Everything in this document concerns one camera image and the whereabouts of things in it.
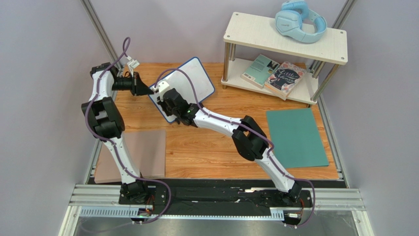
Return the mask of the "pink mat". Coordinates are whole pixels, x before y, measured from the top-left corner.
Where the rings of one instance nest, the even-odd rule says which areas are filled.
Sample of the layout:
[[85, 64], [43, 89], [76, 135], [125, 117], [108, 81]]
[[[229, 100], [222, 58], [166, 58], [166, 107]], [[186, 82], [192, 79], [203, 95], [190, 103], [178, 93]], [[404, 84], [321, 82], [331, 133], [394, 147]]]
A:
[[[144, 178], [165, 178], [166, 130], [125, 132], [131, 159]], [[96, 164], [95, 183], [120, 182], [121, 175], [111, 152], [103, 144]]]

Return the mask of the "green mat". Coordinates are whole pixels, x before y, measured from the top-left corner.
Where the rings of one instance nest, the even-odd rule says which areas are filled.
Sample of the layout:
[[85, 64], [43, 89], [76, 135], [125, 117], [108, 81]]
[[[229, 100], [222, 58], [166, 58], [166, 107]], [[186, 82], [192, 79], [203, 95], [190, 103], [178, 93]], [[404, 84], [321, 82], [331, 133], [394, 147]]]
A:
[[329, 161], [310, 108], [266, 112], [274, 155], [286, 169], [326, 167]]

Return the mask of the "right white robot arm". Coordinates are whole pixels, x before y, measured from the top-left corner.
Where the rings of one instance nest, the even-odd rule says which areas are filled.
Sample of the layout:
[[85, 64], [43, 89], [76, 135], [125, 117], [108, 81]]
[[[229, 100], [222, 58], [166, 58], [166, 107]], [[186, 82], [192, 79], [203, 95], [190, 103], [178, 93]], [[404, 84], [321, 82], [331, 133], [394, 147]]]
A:
[[205, 128], [232, 138], [237, 152], [248, 161], [256, 162], [282, 193], [287, 204], [299, 200], [302, 187], [286, 171], [273, 154], [273, 145], [250, 116], [232, 118], [217, 114], [200, 103], [189, 103], [174, 88], [158, 89], [157, 103], [163, 112], [175, 116], [175, 121], [186, 126]]

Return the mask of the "blue framed whiteboard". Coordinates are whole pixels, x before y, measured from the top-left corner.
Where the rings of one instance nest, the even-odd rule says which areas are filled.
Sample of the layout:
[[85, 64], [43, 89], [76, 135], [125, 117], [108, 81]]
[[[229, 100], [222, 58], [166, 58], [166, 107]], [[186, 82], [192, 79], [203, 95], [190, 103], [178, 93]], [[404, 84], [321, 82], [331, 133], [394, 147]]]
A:
[[164, 81], [170, 88], [175, 88], [188, 103], [202, 103], [215, 92], [215, 87], [198, 57], [191, 58], [178, 69], [166, 73], [158, 82]]

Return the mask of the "light blue headphones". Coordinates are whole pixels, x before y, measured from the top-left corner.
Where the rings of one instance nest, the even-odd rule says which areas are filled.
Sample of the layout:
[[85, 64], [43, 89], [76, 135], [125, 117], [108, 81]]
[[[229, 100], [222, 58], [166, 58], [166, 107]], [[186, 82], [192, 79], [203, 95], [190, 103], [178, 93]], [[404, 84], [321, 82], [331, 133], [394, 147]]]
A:
[[[281, 5], [281, 10], [275, 15], [275, 28], [282, 35], [301, 43], [315, 43], [327, 31], [324, 17], [311, 10], [304, 0], [289, 0]], [[309, 20], [314, 25], [315, 32], [303, 30], [303, 22]]]

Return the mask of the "Little Women book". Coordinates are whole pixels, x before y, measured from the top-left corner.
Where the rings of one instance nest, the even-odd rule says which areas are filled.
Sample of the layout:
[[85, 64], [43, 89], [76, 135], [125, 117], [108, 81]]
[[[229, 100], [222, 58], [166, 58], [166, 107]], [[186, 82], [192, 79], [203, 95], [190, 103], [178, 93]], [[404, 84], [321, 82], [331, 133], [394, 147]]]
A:
[[306, 72], [306, 69], [285, 61], [267, 78], [264, 88], [282, 100], [287, 100]]

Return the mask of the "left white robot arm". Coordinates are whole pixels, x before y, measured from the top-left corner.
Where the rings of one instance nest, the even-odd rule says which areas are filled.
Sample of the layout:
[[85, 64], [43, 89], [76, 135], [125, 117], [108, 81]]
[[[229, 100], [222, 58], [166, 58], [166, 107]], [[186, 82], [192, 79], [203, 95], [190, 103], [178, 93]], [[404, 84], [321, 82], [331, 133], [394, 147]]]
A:
[[110, 151], [120, 173], [120, 204], [145, 204], [150, 199], [147, 184], [134, 165], [123, 132], [124, 121], [112, 92], [128, 90], [134, 96], [151, 95], [153, 91], [143, 83], [138, 72], [118, 76], [118, 69], [111, 63], [103, 63], [91, 69], [93, 91], [88, 102], [81, 105], [85, 122], [93, 136], [103, 142]]

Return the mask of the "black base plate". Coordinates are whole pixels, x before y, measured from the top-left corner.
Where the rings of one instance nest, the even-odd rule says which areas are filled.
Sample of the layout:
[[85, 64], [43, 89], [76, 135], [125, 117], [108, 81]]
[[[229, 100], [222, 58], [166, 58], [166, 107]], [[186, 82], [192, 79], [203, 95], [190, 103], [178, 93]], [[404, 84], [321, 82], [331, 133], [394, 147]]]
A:
[[310, 185], [303, 187], [299, 200], [287, 204], [271, 180], [258, 179], [164, 179], [171, 189], [171, 203], [165, 215], [267, 216], [270, 207], [311, 207]]

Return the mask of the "aluminium frame rail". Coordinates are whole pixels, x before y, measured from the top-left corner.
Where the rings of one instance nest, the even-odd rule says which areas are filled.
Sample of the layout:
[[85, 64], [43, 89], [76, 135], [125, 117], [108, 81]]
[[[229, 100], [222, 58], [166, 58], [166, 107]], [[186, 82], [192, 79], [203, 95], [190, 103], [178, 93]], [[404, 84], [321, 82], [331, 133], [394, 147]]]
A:
[[166, 179], [128, 200], [116, 184], [77, 184], [59, 235], [372, 236], [358, 189], [302, 184], [289, 200], [268, 180]]

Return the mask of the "teal paperback book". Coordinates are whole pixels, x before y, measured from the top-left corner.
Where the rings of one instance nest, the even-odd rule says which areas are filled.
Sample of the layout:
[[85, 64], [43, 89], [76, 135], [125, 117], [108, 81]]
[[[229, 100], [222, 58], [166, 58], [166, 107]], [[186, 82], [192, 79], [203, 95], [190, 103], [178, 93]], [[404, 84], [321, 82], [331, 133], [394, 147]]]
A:
[[260, 54], [250, 66], [241, 74], [245, 81], [262, 89], [268, 77], [281, 65], [274, 60]]

